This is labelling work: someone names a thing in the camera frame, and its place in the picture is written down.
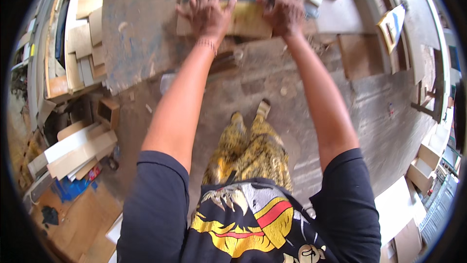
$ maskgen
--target graphic print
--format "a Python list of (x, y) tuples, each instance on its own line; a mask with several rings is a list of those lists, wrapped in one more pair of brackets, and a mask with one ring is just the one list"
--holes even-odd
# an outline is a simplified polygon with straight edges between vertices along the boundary
[[(219, 219), (202, 213), (203, 203), (210, 202), (225, 212)], [(246, 250), (269, 252), (281, 248), (293, 218), (294, 209), (280, 190), (270, 185), (241, 183), (207, 192), (191, 228), (209, 233), (216, 248), (238, 258)]]

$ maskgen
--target wooden box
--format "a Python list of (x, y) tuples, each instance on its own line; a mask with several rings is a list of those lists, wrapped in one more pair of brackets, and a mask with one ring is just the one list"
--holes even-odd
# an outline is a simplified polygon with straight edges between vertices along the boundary
[(99, 120), (109, 129), (115, 129), (118, 125), (120, 105), (110, 98), (102, 98), (97, 105)]

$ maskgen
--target concrete floor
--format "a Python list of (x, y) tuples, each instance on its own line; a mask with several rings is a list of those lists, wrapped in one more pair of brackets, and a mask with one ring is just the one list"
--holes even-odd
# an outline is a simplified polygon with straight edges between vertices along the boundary
[[(248, 126), (262, 98), (271, 100), (268, 121), (283, 138), (290, 155), (295, 198), (307, 207), (308, 197), (320, 190), (322, 173), (314, 124), (295, 62), (287, 51), (283, 52), (283, 47), (281, 39), (245, 44), (239, 71), (218, 75), (208, 82), (193, 149), (189, 214), (199, 199), (208, 159), (231, 113), (239, 110)], [(412, 71), (349, 82), (344, 76), (337, 44), (331, 44), (321, 59), (349, 107), (377, 196), (406, 172), (434, 121), (410, 107), (411, 100), (417, 96)], [(128, 193), (136, 174), (138, 153), (152, 117), (146, 104), (154, 109), (160, 100), (160, 78), (144, 81), (116, 96), (120, 102), (117, 129), (120, 168), (115, 173), (105, 171), (102, 178), (120, 199)], [(135, 101), (129, 98), (131, 91)], [(389, 103), (393, 103), (393, 118), (389, 117)]]

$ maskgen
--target person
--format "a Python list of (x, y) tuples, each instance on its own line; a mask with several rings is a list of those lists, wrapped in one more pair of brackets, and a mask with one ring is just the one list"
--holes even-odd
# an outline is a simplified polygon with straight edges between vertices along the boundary
[(123, 207), (119, 262), (378, 262), (381, 235), (369, 174), (347, 107), (302, 34), (301, 0), (258, 0), (287, 44), (303, 81), (318, 136), (321, 190), (312, 219), (291, 195), (288, 155), (266, 122), (263, 100), (248, 136), (232, 114), (209, 161), (187, 227), (188, 176), (209, 67), (236, 0), (190, 0), (177, 7), (198, 37), (160, 100)]

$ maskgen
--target black cloth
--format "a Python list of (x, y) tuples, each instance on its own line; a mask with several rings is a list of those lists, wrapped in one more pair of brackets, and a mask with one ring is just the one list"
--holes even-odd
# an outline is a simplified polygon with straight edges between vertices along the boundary
[(360, 149), (333, 159), (311, 219), (266, 179), (202, 187), (187, 229), (188, 173), (169, 155), (143, 151), (123, 207), (119, 262), (378, 262), (381, 235)]

